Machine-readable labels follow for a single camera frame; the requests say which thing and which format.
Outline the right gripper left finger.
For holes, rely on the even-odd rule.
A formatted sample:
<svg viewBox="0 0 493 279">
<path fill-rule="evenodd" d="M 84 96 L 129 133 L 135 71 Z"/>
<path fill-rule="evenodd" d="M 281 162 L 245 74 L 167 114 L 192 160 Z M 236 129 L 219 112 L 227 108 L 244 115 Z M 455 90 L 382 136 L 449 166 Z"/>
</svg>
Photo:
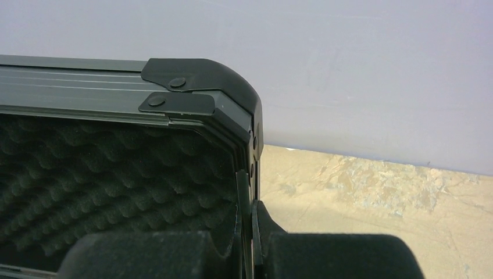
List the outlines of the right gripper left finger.
<svg viewBox="0 0 493 279">
<path fill-rule="evenodd" d="M 78 240 L 58 278 L 240 278 L 240 209 L 210 231 L 104 232 Z"/>
</svg>

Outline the black poker set case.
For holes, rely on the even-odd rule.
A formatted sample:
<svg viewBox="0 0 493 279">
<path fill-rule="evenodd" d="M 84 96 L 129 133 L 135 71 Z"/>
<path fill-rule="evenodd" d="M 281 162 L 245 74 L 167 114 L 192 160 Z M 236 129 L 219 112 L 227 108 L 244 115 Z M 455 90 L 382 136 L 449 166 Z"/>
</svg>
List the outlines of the black poker set case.
<svg viewBox="0 0 493 279">
<path fill-rule="evenodd" d="M 1 56 L 1 277 L 58 278 L 108 232 L 210 231 L 240 209 L 256 278 L 262 103 L 209 59 Z"/>
</svg>

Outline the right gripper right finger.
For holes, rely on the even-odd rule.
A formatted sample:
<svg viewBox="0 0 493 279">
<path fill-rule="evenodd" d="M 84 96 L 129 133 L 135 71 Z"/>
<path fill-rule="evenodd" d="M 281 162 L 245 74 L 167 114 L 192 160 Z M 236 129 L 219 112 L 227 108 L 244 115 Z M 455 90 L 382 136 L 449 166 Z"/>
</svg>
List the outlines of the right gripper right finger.
<svg viewBox="0 0 493 279">
<path fill-rule="evenodd" d="M 409 247 L 387 234 L 288 233 L 252 208 L 256 278 L 423 278 Z"/>
</svg>

